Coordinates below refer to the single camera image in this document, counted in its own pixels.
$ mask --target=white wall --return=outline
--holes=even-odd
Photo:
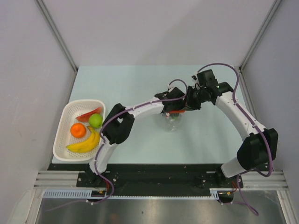
[[[0,223],[47,165],[75,77],[33,0],[0,2]]]
[[[283,4],[245,68],[261,122],[279,134],[275,167],[283,170],[299,209],[299,1]]]
[[[240,65],[274,0],[44,0],[77,66]]]

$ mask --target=plastic basket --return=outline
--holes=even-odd
[[[68,103],[64,107],[64,110],[62,111],[62,115],[59,121],[58,129],[54,141],[54,146],[53,146],[53,154],[57,159],[61,161],[76,162],[76,161],[86,161],[95,156],[97,150],[99,149],[98,146],[87,153],[73,153],[70,150],[68,150],[66,146],[72,143],[85,141],[89,137],[89,134],[86,134],[83,138],[76,139],[71,135],[70,128],[73,124],[80,123],[79,121],[76,120],[77,116],[93,111],[99,106],[102,107],[101,115],[104,120],[106,108],[103,102],[99,100],[94,100],[94,99],[74,100]],[[88,122],[82,124],[85,127],[89,125]]]

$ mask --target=red fruit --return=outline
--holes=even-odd
[[[102,112],[102,108],[98,107],[97,109],[95,109],[93,111],[90,111],[88,113],[80,115],[79,117],[76,117],[76,119],[77,119],[77,121],[80,121],[80,122],[88,122],[88,119],[90,118],[90,116],[92,116],[94,113],[101,114],[101,112]]]

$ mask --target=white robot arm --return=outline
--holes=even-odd
[[[104,143],[100,146],[95,160],[90,162],[90,169],[94,173],[96,173],[95,169],[99,173],[106,170],[113,151],[127,139],[135,120],[162,112],[200,110],[201,103],[206,101],[212,102],[226,114],[243,140],[237,156],[216,171],[220,179],[230,178],[267,163],[269,158],[275,159],[277,132],[274,129],[266,129],[264,125],[256,121],[238,102],[238,99],[234,98],[233,89],[229,84],[218,83],[212,70],[198,73],[197,76],[193,76],[193,79],[195,85],[188,86],[186,94],[175,87],[156,94],[146,103],[131,107],[116,104],[103,124],[101,134]]]

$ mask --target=yellow banana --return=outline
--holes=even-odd
[[[99,141],[100,141],[100,134],[98,132],[96,132],[95,130],[92,130],[94,133],[95,133],[95,138],[94,140],[92,141],[92,143],[90,143],[87,147],[85,148],[82,148],[82,149],[79,149],[77,152],[78,153],[87,153],[91,150],[93,150],[98,144],[99,144]]]
[[[89,138],[86,139],[85,141],[70,144],[70,145],[66,146],[68,150],[76,153],[76,152],[78,152],[78,150],[89,146],[94,141],[94,139],[96,137],[96,132],[94,131],[94,129],[92,127],[90,127],[90,128],[92,128],[92,130],[89,127],[90,126],[88,126],[88,129],[91,131],[91,135],[89,136]]]

